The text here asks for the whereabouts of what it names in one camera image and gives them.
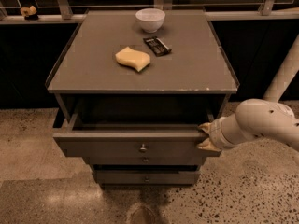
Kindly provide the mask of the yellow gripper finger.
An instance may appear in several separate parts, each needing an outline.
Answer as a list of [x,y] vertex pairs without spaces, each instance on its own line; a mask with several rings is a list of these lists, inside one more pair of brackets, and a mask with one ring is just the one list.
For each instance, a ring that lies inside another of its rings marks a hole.
[[211,134],[215,130],[215,124],[206,122],[206,123],[200,124],[198,126],[198,128],[200,130],[202,130],[203,132],[205,132],[206,134]]
[[209,138],[205,139],[202,143],[196,145],[198,149],[207,151],[218,151],[219,149],[210,141]]

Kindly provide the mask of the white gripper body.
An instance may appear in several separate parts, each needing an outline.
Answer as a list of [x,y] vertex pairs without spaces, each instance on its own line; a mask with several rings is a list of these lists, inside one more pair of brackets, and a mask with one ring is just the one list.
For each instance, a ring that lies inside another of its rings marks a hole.
[[215,119],[209,126],[208,135],[211,143],[218,149],[235,147],[238,140],[235,116]]

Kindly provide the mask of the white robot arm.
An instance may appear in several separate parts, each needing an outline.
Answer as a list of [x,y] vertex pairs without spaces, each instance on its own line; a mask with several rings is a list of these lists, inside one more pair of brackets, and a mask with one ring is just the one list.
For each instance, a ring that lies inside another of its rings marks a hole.
[[298,70],[299,44],[295,40],[263,99],[245,100],[238,105],[233,115],[201,124],[199,129],[208,138],[196,146],[202,150],[222,151],[266,137],[298,151],[299,119],[287,105],[279,102]]

